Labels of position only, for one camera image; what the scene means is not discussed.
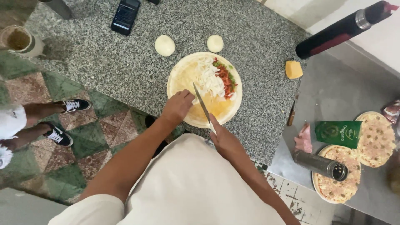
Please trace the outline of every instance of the dough ball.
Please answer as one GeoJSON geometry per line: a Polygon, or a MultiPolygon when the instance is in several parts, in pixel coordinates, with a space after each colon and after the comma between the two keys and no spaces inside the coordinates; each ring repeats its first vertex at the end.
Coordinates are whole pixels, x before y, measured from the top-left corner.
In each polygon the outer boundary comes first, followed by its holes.
{"type": "Polygon", "coordinates": [[[214,53],[222,51],[224,48],[224,41],[219,35],[211,35],[207,40],[207,48],[214,53]]]}
{"type": "Polygon", "coordinates": [[[161,35],[156,39],[156,42],[154,43],[154,48],[156,49],[158,54],[164,57],[168,57],[175,52],[175,43],[167,35],[161,35]]]}

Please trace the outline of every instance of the phone screen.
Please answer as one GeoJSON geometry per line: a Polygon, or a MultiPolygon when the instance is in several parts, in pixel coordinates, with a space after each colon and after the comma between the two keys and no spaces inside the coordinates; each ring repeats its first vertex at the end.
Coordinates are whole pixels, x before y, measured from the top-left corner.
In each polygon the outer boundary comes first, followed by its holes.
{"type": "Polygon", "coordinates": [[[129,33],[139,6],[140,2],[137,0],[122,0],[118,6],[112,25],[125,29],[126,32],[122,32],[125,35],[129,33]]]}

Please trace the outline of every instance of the smartphone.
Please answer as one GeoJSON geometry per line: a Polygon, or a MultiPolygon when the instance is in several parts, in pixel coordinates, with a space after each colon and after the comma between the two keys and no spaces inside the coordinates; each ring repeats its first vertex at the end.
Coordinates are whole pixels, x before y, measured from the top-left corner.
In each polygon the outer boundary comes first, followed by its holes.
{"type": "Polygon", "coordinates": [[[138,0],[121,0],[112,20],[111,30],[128,36],[140,7],[138,0]]]}

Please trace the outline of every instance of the white t-shirt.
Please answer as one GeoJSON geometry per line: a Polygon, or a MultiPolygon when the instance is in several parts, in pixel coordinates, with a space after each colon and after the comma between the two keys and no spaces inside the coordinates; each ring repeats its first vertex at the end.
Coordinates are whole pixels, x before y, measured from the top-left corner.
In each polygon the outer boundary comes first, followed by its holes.
{"type": "Polygon", "coordinates": [[[49,225],[203,225],[285,223],[232,165],[194,134],[184,134],[152,160],[126,204],[90,196],[49,225]]]}

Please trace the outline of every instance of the stainless steel counter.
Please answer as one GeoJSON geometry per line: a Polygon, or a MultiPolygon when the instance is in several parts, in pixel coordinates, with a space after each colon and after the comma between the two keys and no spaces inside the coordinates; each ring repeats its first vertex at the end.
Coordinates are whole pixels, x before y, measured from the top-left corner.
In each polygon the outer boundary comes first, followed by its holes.
{"type": "MultiPolygon", "coordinates": [[[[367,111],[380,112],[384,104],[399,96],[400,80],[387,73],[361,74],[322,53],[310,59],[299,89],[301,93],[293,125],[284,129],[268,171],[314,189],[310,171],[295,164],[289,152],[294,147],[293,137],[305,121],[311,123],[311,140],[316,152],[327,144],[316,141],[315,121],[354,120],[367,111]]],[[[386,169],[387,165],[379,168],[363,165],[358,191],[345,204],[397,225],[400,224],[400,196],[390,191],[386,169]]]]}

